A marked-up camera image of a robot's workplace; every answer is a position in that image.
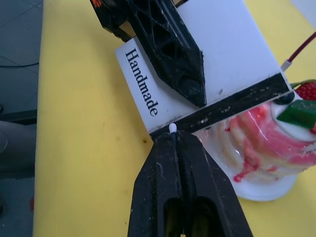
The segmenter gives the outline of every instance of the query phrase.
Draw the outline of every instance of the red cable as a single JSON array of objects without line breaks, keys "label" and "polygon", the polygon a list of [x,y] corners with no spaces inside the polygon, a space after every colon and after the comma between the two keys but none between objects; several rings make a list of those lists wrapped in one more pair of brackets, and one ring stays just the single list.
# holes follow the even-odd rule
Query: red cable
[{"label": "red cable", "polygon": [[316,31],[288,58],[288,62],[291,63],[294,58],[313,40],[316,38]]}]

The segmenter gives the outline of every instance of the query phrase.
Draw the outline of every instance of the white object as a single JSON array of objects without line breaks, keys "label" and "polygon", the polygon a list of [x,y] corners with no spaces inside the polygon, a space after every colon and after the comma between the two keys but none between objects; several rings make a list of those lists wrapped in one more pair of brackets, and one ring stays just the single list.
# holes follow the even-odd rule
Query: white object
[{"label": "white object", "polygon": [[[284,73],[242,0],[189,0],[177,10],[204,55],[207,99],[204,108],[228,97],[232,100],[221,105],[221,110],[204,112],[204,108],[197,108],[158,78],[139,40],[133,38],[117,49],[116,55],[149,133],[162,127],[167,131],[172,122],[177,123],[179,129],[193,132],[211,125],[211,119],[223,117],[218,115],[225,114],[227,118],[265,102],[260,101],[262,98],[271,100],[290,90]],[[249,89],[274,75],[281,75],[284,91],[274,91],[275,80],[257,93]],[[240,97],[233,99],[233,95],[247,89],[251,100],[235,103]],[[269,96],[262,96],[267,91]],[[194,117],[196,113],[200,113],[197,118]],[[179,125],[181,119],[192,114],[189,122],[182,123],[187,127]]]},{"label": "white object", "polygon": [[173,132],[176,132],[176,131],[177,131],[177,125],[175,125],[174,123],[171,123],[169,125],[169,132],[173,133]]},{"label": "white object", "polygon": [[288,69],[289,66],[291,66],[291,65],[292,65],[292,62],[285,60],[284,63],[281,65],[281,70],[285,72],[286,69]]},{"label": "white object", "polygon": [[296,8],[316,28],[316,1],[315,0],[292,0]]},{"label": "white object", "polygon": [[221,162],[221,156],[223,154],[219,150],[220,145],[217,144],[215,139],[212,139],[212,141],[208,140],[203,133],[203,131],[198,131],[195,132],[194,135],[199,138],[206,151],[228,176],[238,197],[252,201],[271,201],[284,196],[293,187],[297,175],[285,176],[270,184],[251,183],[247,180],[243,180],[240,183],[234,182],[234,175],[224,165],[224,163]]}]

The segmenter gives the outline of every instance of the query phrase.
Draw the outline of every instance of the red strawberry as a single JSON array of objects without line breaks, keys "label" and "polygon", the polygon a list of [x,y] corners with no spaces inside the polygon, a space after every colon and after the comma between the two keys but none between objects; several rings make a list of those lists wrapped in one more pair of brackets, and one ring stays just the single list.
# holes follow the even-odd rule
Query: red strawberry
[{"label": "red strawberry", "polygon": [[314,127],[311,129],[312,134],[316,134],[316,123],[314,125]]},{"label": "red strawberry", "polygon": [[307,81],[301,84],[295,91],[304,100],[316,101],[316,81]]}]

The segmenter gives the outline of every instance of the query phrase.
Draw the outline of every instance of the yellow surface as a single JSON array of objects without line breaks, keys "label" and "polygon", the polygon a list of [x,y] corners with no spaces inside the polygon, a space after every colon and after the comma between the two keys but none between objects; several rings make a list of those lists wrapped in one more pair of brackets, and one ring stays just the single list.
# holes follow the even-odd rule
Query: yellow surface
[{"label": "yellow surface", "polygon": [[[289,0],[246,3],[280,63],[315,30]],[[116,61],[120,45],[89,0],[44,1],[36,237],[126,236],[133,183],[152,142]],[[315,62],[313,42],[289,80],[316,78]],[[240,200],[254,236],[315,235],[315,171],[301,174],[280,200]]]}]

